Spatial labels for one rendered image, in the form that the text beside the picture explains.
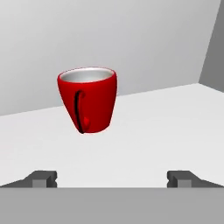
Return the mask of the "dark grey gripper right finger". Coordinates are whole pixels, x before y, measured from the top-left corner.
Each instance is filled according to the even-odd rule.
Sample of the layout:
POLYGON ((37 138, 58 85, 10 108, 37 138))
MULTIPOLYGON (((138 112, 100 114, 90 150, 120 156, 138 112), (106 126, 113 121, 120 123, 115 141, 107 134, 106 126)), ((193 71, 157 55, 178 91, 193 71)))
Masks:
POLYGON ((221 185, 198 178, 190 171, 168 171, 167 187, 176 188, 203 188, 203 187, 221 187, 221 185))

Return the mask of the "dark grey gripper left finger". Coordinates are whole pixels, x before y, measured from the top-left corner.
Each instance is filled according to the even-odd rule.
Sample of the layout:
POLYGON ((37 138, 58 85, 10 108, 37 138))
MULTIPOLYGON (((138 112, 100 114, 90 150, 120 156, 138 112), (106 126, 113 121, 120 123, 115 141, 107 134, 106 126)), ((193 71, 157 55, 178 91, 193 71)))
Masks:
POLYGON ((57 186, 57 172, 56 171, 34 171, 26 178, 3 185, 4 188, 47 188, 57 186))

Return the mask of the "red mug with white inside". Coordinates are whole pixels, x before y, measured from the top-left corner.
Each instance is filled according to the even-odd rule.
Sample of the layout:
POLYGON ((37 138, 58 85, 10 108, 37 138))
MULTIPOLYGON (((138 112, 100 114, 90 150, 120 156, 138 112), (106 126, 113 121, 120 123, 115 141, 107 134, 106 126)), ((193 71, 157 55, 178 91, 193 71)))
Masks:
POLYGON ((117 76, 103 67, 83 67, 60 73, 58 88, 74 126, 81 133, 105 130, 116 101, 117 76))

